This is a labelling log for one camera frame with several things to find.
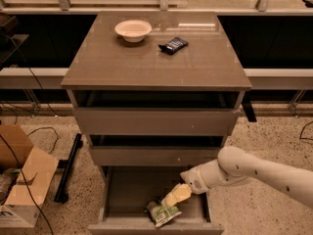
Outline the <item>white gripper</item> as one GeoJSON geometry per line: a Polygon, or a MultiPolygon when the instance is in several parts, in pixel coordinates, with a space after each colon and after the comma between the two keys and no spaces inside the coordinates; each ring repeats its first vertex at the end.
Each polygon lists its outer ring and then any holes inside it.
{"type": "Polygon", "coordinates": [[[205,184],[199,165],[190,168],[189,170],[180,173],[181,178],[186,184],[177,184],[161,201],[161,203],[170,208],[177,203],[189,199],[192,192],[196,195],[206,193],[209,188],[205,184]]]}

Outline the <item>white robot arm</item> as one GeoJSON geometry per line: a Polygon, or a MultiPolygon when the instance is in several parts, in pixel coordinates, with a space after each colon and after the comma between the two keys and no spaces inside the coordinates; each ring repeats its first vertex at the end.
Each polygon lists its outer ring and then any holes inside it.
{"type": "Polygon", "coordinates": [[[312,171],[262,160],[234,146],[222,148],[216,160],[196,165],[180,176],[184,183],[177,184],[161,201],[166,207],[175,206],[192,194],[206,193],[215,186],[241,185],[254,178],[313,208],[312,171]]]}

